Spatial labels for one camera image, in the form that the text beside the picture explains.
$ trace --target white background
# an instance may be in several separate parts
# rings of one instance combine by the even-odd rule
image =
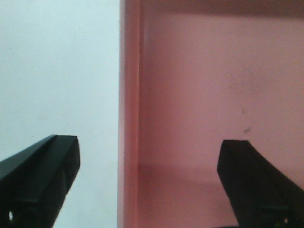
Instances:
[[[119,0],[0,2],[0,159],[77,135],[81,168],[55,228],[114,228]]]

